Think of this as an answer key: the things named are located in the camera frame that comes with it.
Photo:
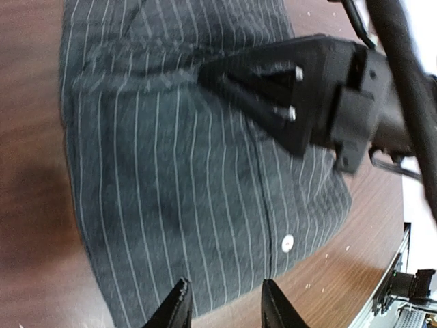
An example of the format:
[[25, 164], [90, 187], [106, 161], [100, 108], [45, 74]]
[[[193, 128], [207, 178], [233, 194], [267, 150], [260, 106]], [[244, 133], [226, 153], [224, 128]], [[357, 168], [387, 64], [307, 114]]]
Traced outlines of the dark pinstriped long sleeve shirt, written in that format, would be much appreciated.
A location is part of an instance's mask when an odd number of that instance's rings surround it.
[[116, 327], [176, 282], [201, 316], [322, 247], [351, 197], [332, 155], [292, 158], [197, 84], [220, 55], [293, 36], [282, 1], [67, 1], [61, 104], [79, 229]]

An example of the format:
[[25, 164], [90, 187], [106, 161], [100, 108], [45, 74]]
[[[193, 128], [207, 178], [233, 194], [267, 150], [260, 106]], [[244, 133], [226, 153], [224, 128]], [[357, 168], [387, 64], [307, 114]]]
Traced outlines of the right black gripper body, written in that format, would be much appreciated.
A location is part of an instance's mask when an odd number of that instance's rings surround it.
[[332, 150], [335, 169], [355, 174], [365, 156], [381, 151], [393, 162], [373, 165], [400, 174], [401, 159], [414, 150], [386, 57], [339, 38], [310, 41], [323, 62], [315, 69], [321, 101], [307, 154]]

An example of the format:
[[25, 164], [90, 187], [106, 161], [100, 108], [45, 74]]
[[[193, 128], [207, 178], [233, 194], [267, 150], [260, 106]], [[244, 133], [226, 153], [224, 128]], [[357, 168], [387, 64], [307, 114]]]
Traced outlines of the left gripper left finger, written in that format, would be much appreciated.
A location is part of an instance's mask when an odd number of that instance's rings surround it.
[[189, 328], [192, 313], [192, 286], [188, 279], [181, 278], [143, 328]]

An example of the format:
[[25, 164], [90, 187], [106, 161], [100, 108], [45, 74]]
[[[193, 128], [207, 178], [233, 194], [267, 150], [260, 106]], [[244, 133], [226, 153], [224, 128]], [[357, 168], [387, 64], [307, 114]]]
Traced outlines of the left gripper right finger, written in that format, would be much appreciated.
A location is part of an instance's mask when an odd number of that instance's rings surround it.
[[265, 279], [262, 284], [261, 313], [262, 328], [307, 328], [306, 322], [272, 279]]

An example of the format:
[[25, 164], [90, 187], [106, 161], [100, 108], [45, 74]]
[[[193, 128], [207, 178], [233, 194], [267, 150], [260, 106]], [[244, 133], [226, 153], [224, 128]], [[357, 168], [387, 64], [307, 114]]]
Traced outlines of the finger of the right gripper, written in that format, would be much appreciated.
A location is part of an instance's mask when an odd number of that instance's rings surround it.
[[198, 83], [236, 106], [291, 155], [303, 156], [318, 107], [321, 40], [294, 38], [206, 62]]

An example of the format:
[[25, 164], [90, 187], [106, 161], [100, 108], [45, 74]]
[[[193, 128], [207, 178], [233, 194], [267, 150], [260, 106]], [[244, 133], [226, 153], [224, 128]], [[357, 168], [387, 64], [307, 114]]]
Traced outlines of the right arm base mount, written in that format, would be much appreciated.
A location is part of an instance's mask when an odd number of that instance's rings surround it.
[[382, 280], [373, 297], [372, 311], [384, 314], [394, 301], [428, 314], [436, 314], [436, 300], [431, 298], [431, 284], [436, 278], [435, 269], [421, 269], [415, 274], [392, 270]]

